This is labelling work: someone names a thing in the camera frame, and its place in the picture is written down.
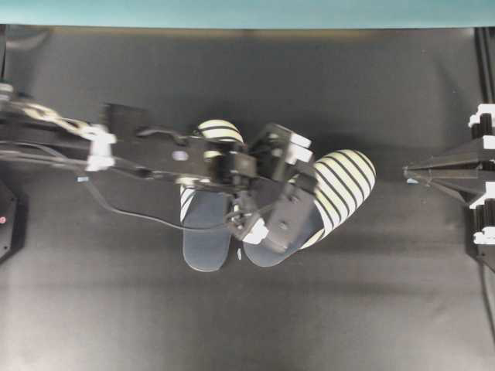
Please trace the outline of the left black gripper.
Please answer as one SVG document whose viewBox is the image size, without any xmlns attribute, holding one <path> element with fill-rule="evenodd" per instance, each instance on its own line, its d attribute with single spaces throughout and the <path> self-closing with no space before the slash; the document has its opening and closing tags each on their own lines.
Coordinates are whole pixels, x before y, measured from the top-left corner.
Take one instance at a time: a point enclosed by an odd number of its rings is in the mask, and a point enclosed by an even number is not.
<svg viewBox="0 0 495 371">
<path fill-rule="evenodd" d="M 312 212 L 317 186 L 311 141 L 279 124 L 268 124 L 247 147 L 237 170 L 247 170 L 225 216 L 238 240 L 283 253 Z"/>
</svg>

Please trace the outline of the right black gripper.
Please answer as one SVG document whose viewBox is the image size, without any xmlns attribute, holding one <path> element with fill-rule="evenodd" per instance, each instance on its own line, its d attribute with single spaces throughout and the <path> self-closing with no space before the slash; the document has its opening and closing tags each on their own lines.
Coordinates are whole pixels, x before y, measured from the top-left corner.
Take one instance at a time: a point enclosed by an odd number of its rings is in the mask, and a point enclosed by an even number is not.
<svg viewBox="0 0 495 371">
<path fill-rule="evenodd" d="M 433 187 L 469 203 L 473 212 L 473 242 L 479 257 L 494 256 L 494 104 L 480 104 L 469 118 L 472 141 L 440 155 L 406 165 L 406 179 Z M 422 170 L 477 170 L 477 177 L 435 175 Z"/>
</svg>

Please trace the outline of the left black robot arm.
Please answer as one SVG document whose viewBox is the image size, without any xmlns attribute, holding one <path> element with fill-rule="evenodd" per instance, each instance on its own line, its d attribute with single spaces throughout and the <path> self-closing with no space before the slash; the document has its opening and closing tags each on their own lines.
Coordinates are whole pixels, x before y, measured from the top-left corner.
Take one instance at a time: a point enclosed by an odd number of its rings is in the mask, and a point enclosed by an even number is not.
<svg viewBox="0 0 495 371">
<path fill-rule="evenodd" d="M 190 135 L 154 125 L 144 110 L 118 104 L 101 124 L 63 117 L 1 85 L 1 158 L 68 168 L 78 175 L 117 172 L 181 188 L 184 205 L 200 191 L 225 199 L 217 222 L 201 217 L 177 228 L 228 230 L 238 240 L 267 240 L 284 253 L 301 233 L 316 200 L 310 142 L 278 124 L 247 144 L 232 124 L 210 120 Z"/>
</svg>

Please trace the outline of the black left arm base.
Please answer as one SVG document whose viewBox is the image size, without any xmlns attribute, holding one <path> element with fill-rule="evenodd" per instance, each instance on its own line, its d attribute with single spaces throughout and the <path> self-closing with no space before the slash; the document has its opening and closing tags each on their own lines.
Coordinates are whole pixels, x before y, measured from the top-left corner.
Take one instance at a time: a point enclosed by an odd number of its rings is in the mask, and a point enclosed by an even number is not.
<svg viewBox="0 0 495 371">
<path fill-rule="evenodd" d="M 29 197 L 19 187 L 1 180 L 1 265 L 26 245 Z"/>
</svg>

